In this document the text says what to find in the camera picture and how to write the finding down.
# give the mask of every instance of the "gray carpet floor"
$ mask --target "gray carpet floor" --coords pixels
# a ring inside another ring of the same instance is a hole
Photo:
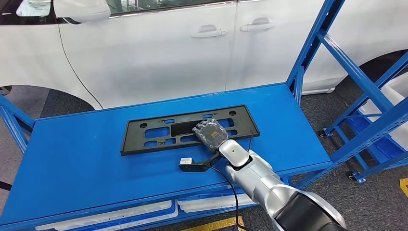
[[[369,70],[372,79],[378,78],[392,61],[371,63],[363,66]],[[73,96],[50,90],[30,93],[30,97],[41,98],[34,103],[32,100],[19,102],[19,97],[9,95],[8,98],[24,108],[33,117],[49,117],[88,111],[92,108],[82,100]],[[302,98],[302,109],[315,131],[328,126],[348,105],[361,94],[360,89],[350,78],[343,81],[331,94],[308,95]],[[0,126],[0,180],[12,183],[21,154],[13,146],[13,140],[6,128]],[[331,154],[335,146],[327,139],[320,138],[326,151]],[[367,153],[362,153],[364,158],[369,158]],[[408,230],[408,198],[400,189],[399,180],[408,178],[408,167],[399,167],[386,170],[367,178],[364,184],[358,184],[346,177],[346,172],[358,170],[359,166],[351,159],[347,163],[327,174],[323,178],[309,185],[306,189],[315,192],[331,203],[345,218],[350,231],[402,231]],[[0,203],[4,203],[7,194],[1,192]],[[272,230],[271,222],[266,213],[259,206],[241,209],[240,215],[245,226],[254,231]],[[234,212],[190,220],[182,223],[151,229],[152,231],[176,231],[195,227],[234,216]]]

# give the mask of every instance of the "blue metal shelf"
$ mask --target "blue metal shelf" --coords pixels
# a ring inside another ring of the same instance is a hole
[[[362,115],[359,111],[356,111],[354,113],[355,115]],[[365,129],[366,127],[368,127],[372,122],[367,119],[366,117],[360,117],[360,118],[356,118],[356,119],[347,119],[346,123],[349,124],[349,127],[351,128],[351,130],[354,132],[354,134],[358,134],[359,132],[361,132],[363,129]],[[384,152],[382,150],[379,149],[379,145],[383,145],[388,147],[390,150],[387,152]],[[378,163],[378,164],[382,164],[385,163],[386,161],[389,161],[390,159],[392,159],[394,156],[398,156],[401,155],[405,152],[405,149],[402,148],[398,143],[396,143],[389,135],[385,135],[384,137],[382,137],[381,139],[379,139],[377,142],[375,142],[374,144],[370,145],[367,147],[367,151],[369,152],[369,154],[371,155],[371,157]],[[361,166],[366,165],[366,163],[364,162],[364,160],[361,159],[357,159],[358,162],[360,163]],[[390,168],[394,168],[394,167],[400,167],[403,165],[408,164],[408,159],[402,160],[398,163],[395,163],[385,169],[390,169]]]
[[[281,177],[332,165],[285,83],[38,119],[0,229],[32,228],[227,188],[215,171],[180,170],[182,157],[209,157],[203,145],[129,156],[121,156],[120,147],[128,120],[239,104],[247,106],[260,131],[251,149]],[[249,139],[238,142],[247,147]],[[224,171],[226,164],[220,160],[216,167]]]
[[[331,24],[340,11],[344,0],[325,0],[323,6],[314,22],[312,29],[307,36],[306,42],[300,51],[296,60],[296,64],[291,71],[291,76],[294,76],[299,70],[306,71],[314,54],[323,44],[325,48],[332,54],[338,63],[345,69],[355,83],[363,90],[363,94],[330,126],[325,128],[323,132],[326,136],[331,136],[333,131],[337,132],[343,139],[344,145],[335,151],[331,156],[333,165],[324,169],[307,173],[304,177],[298,180],[294,186],[303,188],[323,175],[327,174],[340,164],[348,159],[355,157],[364,168],[362,173],[355,172],[354,178],[358,182],[364,182],[364,177],[378,172],[382,169],[401,165],[402,161],[408,157],[408,152],[396,155],[388,160],[383,159],[383,156],[377,152],[372,146],[375,142],[389,132],[405,123],[408,120],[408,98],[404,99],[399,104],[393,104],[381,93],[380,88],[389,80],[397,76],[403,69],[408,67],[408,52],[406,52],[390,69],[388,69],[375,83],[373,83],[366,74],[347,56],[340,46],[327,34]],[[372,102],[381,111],[381,114],[375,115],[356,115],[354,112],[367,100]],[[351,140],[348,140],[341,125],[349,118],[379,116],[375,122],[367,125],[364,129],[357,131],[356,135]],[[371,154],[378,160],[378,164],[374,167],[368,167],[364,160],[359,155],[359,152],[369,148]]]

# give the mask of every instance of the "car door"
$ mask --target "car door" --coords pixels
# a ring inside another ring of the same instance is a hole
[[[67,61],[52,3],[0,0],[0,87],[60,90],[100,109]]]
[[[225,90],[236,1],[107,3],[109,19],[60,25],[72,68],[104,108]]]
[[[323,0],[241,0],[227,89],[286,81]]]

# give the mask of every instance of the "white car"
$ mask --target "white car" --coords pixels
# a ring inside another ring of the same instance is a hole
[[[95,109],[285,81],[323,0],[0,0],[0,86]],[[329,34],[358,64],[408,49],[408,1],[346,0]],[[346,72],[320,48],[303,93]]]

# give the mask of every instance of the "robotic arm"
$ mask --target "robotic arm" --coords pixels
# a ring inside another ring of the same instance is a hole
[[[211,151],[219,152],[229,161],[228,174],[265,209],[274,230],[346,231],[343,217],[329,203],[312,192],[284,184],[268,162],[229,140],[215,119],[202,121],[193,131]]]

